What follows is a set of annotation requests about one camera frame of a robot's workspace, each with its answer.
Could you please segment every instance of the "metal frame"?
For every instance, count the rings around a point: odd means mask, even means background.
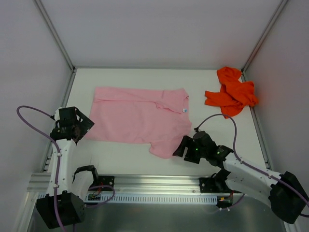
[[[50,30],[55,43],[60,49],[68,67],[72,71],[72,74],[68,80],[67,90],[65,92],[64,98],[62,100],[61,106],[65,107],[68,98],[70,95],[70,91],[74,82],[74,78],[76,75],[76,68],[74,67],[43,3],[41,0],[33,0],[36,7],[38,8],[41,16],[43,17],[48,29]],[[274,12],[272,18],[267,24],[265,30],[263,31],[261,37],[259,38],[255,48],[250,54],[248,60],[246,61],[242,71],[244,75],[242,76],[242,80],[246,80],[245,71],[248,69],[254,57],[262,47],[265,42],[267,36],[269,35],[271,29],[274,24],[278,20],[279,16],[283,12],[289,0],[282,0],[278,5],[276,11]],[[259,143],[262,149],[263,156],[266,160],[266,164],[269,165],[269,168],[272,168],[272,162],[267,154],[267,146],[265,144],[263,132],[260,127],[260,122],[258,117],[256,116],[255,110],[251,108],[251,114],[253,117],[253,122],[256,128],[256,132],[258,135]],[[45,159],[42,164],[41,173],[34,173],[31,176],[31,180],[25,195],[24,204],[21,207],[21,211],[17,216],[17,226],[16,230],[21,232],[27,231],[33,209],[35,207],[35,202],[38,198],[39,192],[45,192],[47,190],[47,186],[50,180],[50,174],[47,173],[46,167],[48,167],[49,160],[51,156],[52,147],[51,143],[46,149]],[[199,180],[197,176],[160,176],[160,175],[117,175],[115,177],[115,190],[121,193],[133,193],[133,194],[171,194],[171,195],[200,195],[200,194],[209,194],[209,193],[200,193],[199,190]],[[284,224],[287,232],[300,232],[300,229],[297,224],[290,225]]]
[[[246,73],[244,73],[244,72],[242,73],[241,80],[243,82],[247,81]],[[261,122],[260,122],[259,118],[257,117],[254,108],[250,107],[250,112],[251,112],[251,116],[252,116],[252,119],[253,119],[255,130],[256,130],[257,138],[259,140],[259,144],[260,144],[260,147],[261,147],[261,150],[262,150],[262,155],[264,157],[266,168],[272,170],[273,164],[272,164],[271,158],[269,156],[269,152],[268,152],[269,150],[268,150],[267,144],[265,142],[266,140],[265,140],[264,133],[263,133],[263,130],[262,130],[262,127],[261,127]]]
[[[67,51],[66,51],[66,49],[65,49],[65,47],[63,45],[63,43],[62,43],[62,41],[61,41],[61,39],[60,39],[60,37],[59,37],[55,27],[54,27],[54,25],[53,25],[49,15],[48,15],[48,13],[47,13],[43,3],[41,2],[41,0],[33,0],[33,2],[36,5],[36,7],[38,8],[38,10],[39,10],[39,12],[40,12],[44,22],[47,25],[47,28],[51,32],[51,34],[52,34],[52,36],[53,36],[53,38],[55,40],[55,43],[58,46],[58,48],[60,49],[60,52],[61,52],[63,58],[65,59],[68,67],[70,68],[70,70],[72,72],[74,72],[75,67],[74,67],[74,65],[73,65],[73,63],[72,63],[72,61],[71,61],[71,59],[70,59],[70,57],[69,57],[69,55],[68,55],[68,53],[67,53]]]
[[[281,0],[281,2],[279,3],[278,7],[276,8],[274,14],[272,15],[272,17],[270,18],[270,21],[268,22],[268,24],[266,25],[266,28],[264,29],[261,37],[259,38],[259,40],[257,41],[253,51],[251,52],[249,58],[247,59],[245,65],[243,66],[243,68],[241,69],[241,71],[246,72],[247,69],[249,68],[249,66],[251,65],[252,61],[254,60],[256,54],[259,52],[259,50],[261,49],[262,45],[264,44],[267,36],[269,35],[271,29],[274,27],[275,23],[278,21],[279,16],[281,15],[281,13],[283,12],[283,10],[285,9],[287,3],[290,0]]]

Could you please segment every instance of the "white wall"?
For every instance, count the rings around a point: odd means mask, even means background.
[[[280,0],[42,0],[76,66],[242,68]]]
[[[2,1],[0,22],[0,230],[10,232],[47,145],[16,108],[26,104],[53,113],[70,71],[32,0]],[[22,114],[43,131],[51,129],[52,121],[40,113]]]
[[[292,0],[247,71],[276,171],[294,173],[309,194],[309,1]],[[309,219],[298,220],[308,231]]]

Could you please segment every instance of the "white panel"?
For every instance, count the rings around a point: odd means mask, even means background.
[[[10,232],[47,145],[18,118],[16,108],[28,104],[53,113],[70,71],[31,0],[2,1],[0,22],[0,227]],[[51,129],[48,117],[27,109],[22,114],[43,131]]]
[[[247,72],[276,171],[294,173],[309,194],[309,1],[290,1]],[[309,220],[298,220],[308,231]]]
[[[43,0],[77,66],[242,68],[280,0]]]
[[[193,128],[206,117],[220,112],[219,107],[206,106],[205,90],[219,91],[216,71],[151,70],[151,69],[78,69],[68,106],[76,106],[89,115],[96,86],[177,89],[189,94],[189,118]],[[234,117],[238,126],[238,154],[265,167],[250,109],[246,107]],[[223,117],[210,119],[201,126],[219,145],[232,147],[234,126]],[[218,168],[205,159],[200,164],[183,161],[180,157],[162,159],[149,153],[150,144],[125,144],[81,140],[74,153],[76,167],[93,164],[101,174],[154,174],[154,175],[211,175]]]

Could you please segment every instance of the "pink shirt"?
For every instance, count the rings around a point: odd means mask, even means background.
[[[177,90],[96,87],[90,111],[95,123],[88,139],[150,143],[150,152],[171,158],[191,130],[189,95]]]

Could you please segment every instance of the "metal floor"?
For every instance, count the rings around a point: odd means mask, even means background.
[[[87,209],[77,232],[284,232],[285,228],[264,204],[246,197],[230,212],[213,205],[111,203]],[[36,210],[28,232],[49,230]]]

